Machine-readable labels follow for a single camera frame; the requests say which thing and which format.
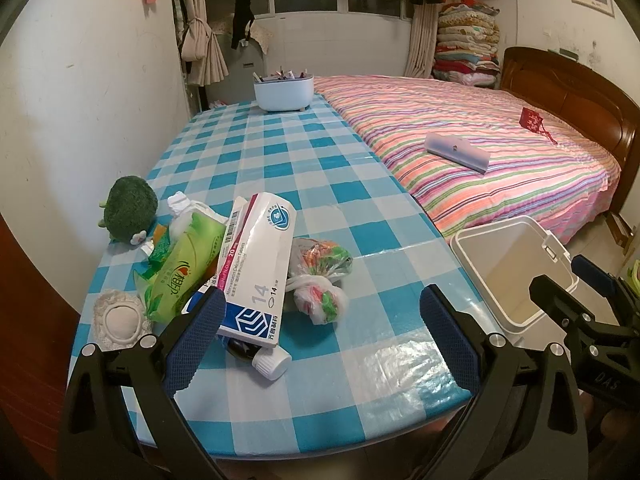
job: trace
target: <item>white plastic box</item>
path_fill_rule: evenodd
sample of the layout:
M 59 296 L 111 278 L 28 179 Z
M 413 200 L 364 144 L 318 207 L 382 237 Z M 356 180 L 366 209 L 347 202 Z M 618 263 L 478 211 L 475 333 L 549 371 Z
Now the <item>white plastic box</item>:
M 578 286 L 569 253 L 551 231 L 518 216 L 462 229 L 450 245 L 512 344 L 541 350 L 562 344 L 562 330 L 529 299 L 540 274 L 569 293 Z
M 314 78 L 254 83 L 255 99 L 266 112 L 303 110 L 314 98 Z

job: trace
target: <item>plastic bag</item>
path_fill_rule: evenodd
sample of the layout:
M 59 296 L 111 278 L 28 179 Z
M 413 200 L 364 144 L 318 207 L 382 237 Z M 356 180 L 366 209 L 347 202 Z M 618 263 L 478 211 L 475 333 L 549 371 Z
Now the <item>plastic bag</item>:
M 328 240 L 293 238 L 289 276 L 313 274 L 336 282 L 351 272 L 353 259 L 345 248 Z
M 349 298 L 333 285 L 351 272 L 349 252 L 331 241 L 294 238 L 285 291 L 295 290 L 293 299 L 313 324 L 338 320 L 349 306 Z

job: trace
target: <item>curtain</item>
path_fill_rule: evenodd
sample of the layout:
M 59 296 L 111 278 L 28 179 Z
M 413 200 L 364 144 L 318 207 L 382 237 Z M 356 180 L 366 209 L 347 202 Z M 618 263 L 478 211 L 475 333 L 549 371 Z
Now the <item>curtain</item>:
M 438 35 L 438 13 L 441 6 L 442 4 L 414 6 L 409 56 L 404 69 L 405 77 L 427 79 L 431 76 Z
M 205 86 L 216 83 L 229 75 L 216 35 L 207 23 L 207 7 L 204 0 L 184 0 L 188 31 L 182 42 L 181 56 L 191 61 L 191 73 L 187 83 Z

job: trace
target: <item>striped bedsheet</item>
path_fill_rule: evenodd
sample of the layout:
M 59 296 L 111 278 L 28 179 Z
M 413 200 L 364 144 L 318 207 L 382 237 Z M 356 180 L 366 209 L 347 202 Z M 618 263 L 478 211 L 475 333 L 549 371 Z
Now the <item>striped bedsheet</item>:
M 321 93 L 414 196 L 449 240 L 466 227 L 518 215 L 562 243 L 609 208 L 620 177 L 613 156 L 538 110 L 558 142 L 518 124 L 530 105 L 507 92 L 431 79 L 316 78 Z M 456 134 L 491 153 L 485 175 L 426 153 L 425 134 Z

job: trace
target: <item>stack of blankets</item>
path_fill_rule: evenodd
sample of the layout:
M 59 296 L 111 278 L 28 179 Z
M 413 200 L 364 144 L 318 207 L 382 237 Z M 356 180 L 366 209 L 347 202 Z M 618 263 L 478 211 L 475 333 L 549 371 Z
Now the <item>stack of blankets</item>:
M 447 4 L 438 18 L 433 76 L 468 86 L 493 87 L 500 72 L 496 56 L 500 10 L 475 0 Z

